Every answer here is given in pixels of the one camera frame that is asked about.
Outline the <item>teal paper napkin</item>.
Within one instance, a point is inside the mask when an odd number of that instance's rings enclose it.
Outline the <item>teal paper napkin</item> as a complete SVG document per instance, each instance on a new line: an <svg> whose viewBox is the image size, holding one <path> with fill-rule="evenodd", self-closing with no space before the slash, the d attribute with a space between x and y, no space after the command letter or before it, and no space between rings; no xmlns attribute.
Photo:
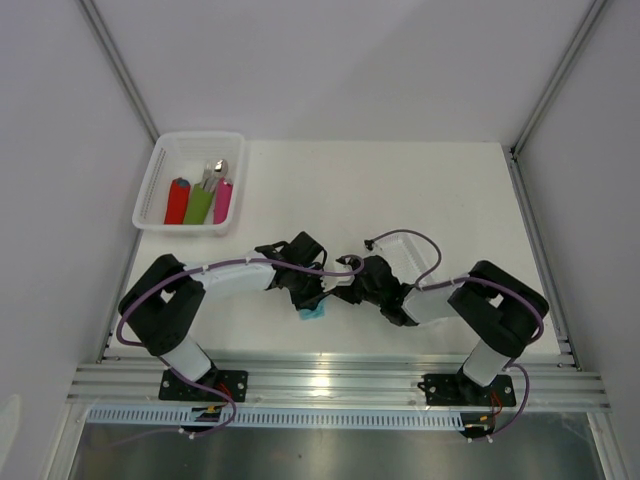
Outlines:
<svg viewBox="0 0 640 480"><path fill-rule="evenodd" d="M298 311L299 317L303 321L315 320L326 315L325 300L321 300L313 309L301 309Z"/></svg>

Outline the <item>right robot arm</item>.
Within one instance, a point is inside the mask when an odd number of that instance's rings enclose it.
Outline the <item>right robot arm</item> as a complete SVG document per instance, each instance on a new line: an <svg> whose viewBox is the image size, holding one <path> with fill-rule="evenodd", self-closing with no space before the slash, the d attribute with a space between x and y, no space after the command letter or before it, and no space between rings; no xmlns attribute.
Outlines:
<svg viewBox="0 0 640 480"><path fill-rule="evenodd" d="M368 303L398 327L417 328L458 317L479 337L454 374L426 374L419 388L437 406L488 406L512 384L502 370L543 334L548 301L488 260L463 277L422 286L401 282L379 255L364 259L350 284L329 293L349 304Z"/></svg>

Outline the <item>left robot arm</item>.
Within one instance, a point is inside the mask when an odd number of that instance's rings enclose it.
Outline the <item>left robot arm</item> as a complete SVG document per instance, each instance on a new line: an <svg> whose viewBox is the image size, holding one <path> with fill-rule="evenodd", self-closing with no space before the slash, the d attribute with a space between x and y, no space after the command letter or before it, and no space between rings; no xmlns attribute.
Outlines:
<svg viewBox="0 0 640 480"><path fill-rule="evenodd" d="M160 359L169 368L165 381L171 388L183 388L197 400L227 393L225 374L190 335L205 297L285 289L298 310L313 309L323 295L327 259L326 249L305 232L290 242L202 266L162 255L120 301L116 337Z"/></svg>

